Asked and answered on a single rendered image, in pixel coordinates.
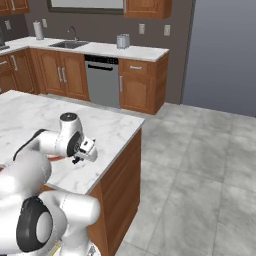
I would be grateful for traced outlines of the steel sink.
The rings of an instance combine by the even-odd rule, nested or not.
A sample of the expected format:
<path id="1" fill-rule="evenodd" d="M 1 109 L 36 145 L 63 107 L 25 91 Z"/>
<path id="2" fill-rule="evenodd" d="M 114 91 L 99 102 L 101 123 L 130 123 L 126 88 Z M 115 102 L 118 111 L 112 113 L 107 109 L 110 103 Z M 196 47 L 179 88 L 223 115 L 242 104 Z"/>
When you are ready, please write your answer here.
<path id="1" fill-rule="evenodd" d="M 75 49 L 80 46 L 88 44 L 88 41 L 62 41 L 55 44 L 51 44 L 51 47 L 64 48 L 64 49 Z"/>

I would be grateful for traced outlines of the grey dishwasher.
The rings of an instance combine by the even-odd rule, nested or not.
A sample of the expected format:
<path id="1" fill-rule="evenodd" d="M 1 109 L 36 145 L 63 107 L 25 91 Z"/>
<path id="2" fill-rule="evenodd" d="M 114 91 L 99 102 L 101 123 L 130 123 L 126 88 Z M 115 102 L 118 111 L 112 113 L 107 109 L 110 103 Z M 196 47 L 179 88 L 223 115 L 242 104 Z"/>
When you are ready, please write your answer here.
<path id="1" fill-rule="evenodd" d="M 118 59 L 86 54 L 85 67 L 90 101 L 119 108 Z"/>

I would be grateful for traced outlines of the steel tap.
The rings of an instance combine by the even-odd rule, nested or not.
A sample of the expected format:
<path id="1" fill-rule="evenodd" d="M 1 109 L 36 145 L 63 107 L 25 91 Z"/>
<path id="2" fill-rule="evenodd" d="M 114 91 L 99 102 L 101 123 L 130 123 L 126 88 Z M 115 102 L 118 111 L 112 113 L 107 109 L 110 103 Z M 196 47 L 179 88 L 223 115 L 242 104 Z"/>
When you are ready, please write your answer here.
<path id="1" fill-rule="evenodd" d="M 70 27 L 68 28 L 68 30 L 67 30 L 68 33 L 70 33 L 71 31 L 72 31 L 73 34 L 74 34 L 74 41 L 75 41 L 75 42 L 78 42 L 78 41 L 79 41 L 79 38 L 77 37 L 77 32 L 76 32 L 74 26 L 70 26 Z"/>

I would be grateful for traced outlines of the wooden cupboard with drawer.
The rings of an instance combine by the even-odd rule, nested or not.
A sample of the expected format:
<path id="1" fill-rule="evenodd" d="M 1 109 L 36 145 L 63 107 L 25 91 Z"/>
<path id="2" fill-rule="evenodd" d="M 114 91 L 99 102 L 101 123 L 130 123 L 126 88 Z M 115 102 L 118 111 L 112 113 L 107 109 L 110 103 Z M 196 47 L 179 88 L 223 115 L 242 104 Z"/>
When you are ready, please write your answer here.
<path id="1" fill-rule="evenodd" d="M 120 107 L 155 115 L 166 97 L 169 54 L 156 62 L 120 59 Z"/>

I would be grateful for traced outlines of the red-rimmed plate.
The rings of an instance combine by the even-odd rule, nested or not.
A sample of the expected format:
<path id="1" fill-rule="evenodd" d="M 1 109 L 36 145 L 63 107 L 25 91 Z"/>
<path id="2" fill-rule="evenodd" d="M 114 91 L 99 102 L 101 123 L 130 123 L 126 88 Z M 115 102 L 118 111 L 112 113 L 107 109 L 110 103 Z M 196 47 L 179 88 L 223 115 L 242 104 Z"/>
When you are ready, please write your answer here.
<path id="1" fill-rule="evenodd" d="M 47 155 L 47 158 L 50 162 L 59 161 L 64 159 L 62 156 L 54 156 L 54 155 Z M 4 164 L 0 164 L 0 172 L 6 167 Z"/>

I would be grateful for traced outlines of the dark framed window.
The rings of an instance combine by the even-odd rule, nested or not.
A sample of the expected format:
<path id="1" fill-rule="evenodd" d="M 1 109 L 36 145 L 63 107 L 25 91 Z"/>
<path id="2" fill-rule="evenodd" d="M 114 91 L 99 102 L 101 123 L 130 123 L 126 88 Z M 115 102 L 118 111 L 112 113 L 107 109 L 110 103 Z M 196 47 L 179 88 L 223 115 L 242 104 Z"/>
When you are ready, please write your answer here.
<path id="1" fill-rule="evenodd" d="M 50 12 L 122 15 L 126 0 L 46 0 Z"/>

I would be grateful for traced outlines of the wooden wall cupboard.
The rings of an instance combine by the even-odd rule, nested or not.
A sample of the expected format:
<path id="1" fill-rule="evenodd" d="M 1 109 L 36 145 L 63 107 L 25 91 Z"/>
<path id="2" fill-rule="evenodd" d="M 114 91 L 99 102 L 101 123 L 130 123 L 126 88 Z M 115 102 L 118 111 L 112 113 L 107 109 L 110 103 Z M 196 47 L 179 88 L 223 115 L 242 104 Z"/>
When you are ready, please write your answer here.
<path id="1" fill-rule="evenodd" d="M 164 20 L 171 12 L 172 0 L 123 0 L 125 18 Z"/>
<path id="2" fill-rule="evenodd" d="M 28 0 L 0 0 L 0 16 L 29 13 Z"/>

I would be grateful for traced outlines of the wooden base cupboard run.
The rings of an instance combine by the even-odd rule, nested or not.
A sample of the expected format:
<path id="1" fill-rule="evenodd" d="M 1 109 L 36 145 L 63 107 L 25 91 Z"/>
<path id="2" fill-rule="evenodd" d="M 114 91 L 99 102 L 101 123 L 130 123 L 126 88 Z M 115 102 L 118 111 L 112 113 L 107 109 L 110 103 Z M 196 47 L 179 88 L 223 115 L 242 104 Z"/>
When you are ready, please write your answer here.
<path id="1" fill-rule="evenodd" d="M 0 54 L 0 94 L 9 90 L 89 101 L 84 56 L 29 47 Z"/>

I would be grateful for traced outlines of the white paper towel roll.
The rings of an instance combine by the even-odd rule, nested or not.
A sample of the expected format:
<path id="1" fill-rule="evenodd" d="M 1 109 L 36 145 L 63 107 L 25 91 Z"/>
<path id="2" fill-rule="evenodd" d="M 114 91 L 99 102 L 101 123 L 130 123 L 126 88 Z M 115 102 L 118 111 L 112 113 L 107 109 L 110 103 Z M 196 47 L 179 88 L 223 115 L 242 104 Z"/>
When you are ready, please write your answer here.
<path id="1" fill-rule="evenodd" d="M 33 27 L 34 27 L 34 32 L 35 32 L 36 39 L 37 40 L 43 40 L 44 39 L 44 35 L 43 35 L 43 30 L 42 30 L 41 22 L 40 21 L 35 21 L 33 23 Z"/>

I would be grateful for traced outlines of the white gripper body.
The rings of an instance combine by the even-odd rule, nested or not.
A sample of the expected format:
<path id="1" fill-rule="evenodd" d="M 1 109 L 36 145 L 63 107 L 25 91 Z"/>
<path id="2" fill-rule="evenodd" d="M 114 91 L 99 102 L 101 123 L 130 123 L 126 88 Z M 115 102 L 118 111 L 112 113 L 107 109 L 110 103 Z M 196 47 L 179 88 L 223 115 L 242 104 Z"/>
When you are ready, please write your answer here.
<path id="1" fill-rule="evenodd" d="M 84 153 L 81 150 L 79 150 L 77 152 L 77 156 L 82 161 L 86 160 L 86 161 L 94 162 L 98 157 L 98 153 L 97 153 L 97 149 L 93 147 L 88 153 Z"/>

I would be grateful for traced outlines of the wooden island cabinet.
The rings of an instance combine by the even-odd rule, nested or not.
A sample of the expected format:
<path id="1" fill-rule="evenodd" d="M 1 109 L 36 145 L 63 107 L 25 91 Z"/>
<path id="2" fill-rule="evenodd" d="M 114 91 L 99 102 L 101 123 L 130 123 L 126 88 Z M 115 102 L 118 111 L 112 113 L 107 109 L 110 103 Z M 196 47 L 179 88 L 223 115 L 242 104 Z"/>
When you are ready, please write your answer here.
<path id="1" fill-rule="evenodd" d="M 140 203 L 141 137 L 139 130 L 90 189 L 82 194 L 100 201 L 101 213 L 89 235 L 102 256 L 115 256 Z"/>

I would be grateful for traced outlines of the silver toaster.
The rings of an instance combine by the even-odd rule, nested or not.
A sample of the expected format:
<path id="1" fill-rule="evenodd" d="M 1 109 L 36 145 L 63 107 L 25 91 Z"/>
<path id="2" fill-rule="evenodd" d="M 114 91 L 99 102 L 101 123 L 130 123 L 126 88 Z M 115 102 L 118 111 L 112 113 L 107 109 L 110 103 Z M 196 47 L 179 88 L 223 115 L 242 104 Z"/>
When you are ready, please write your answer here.
<path id="1" fill-rule="evenodd" d="M 130 46 L 130 35 L 120 34 L 117 36 L 117 48 L 126 49 Z"/>

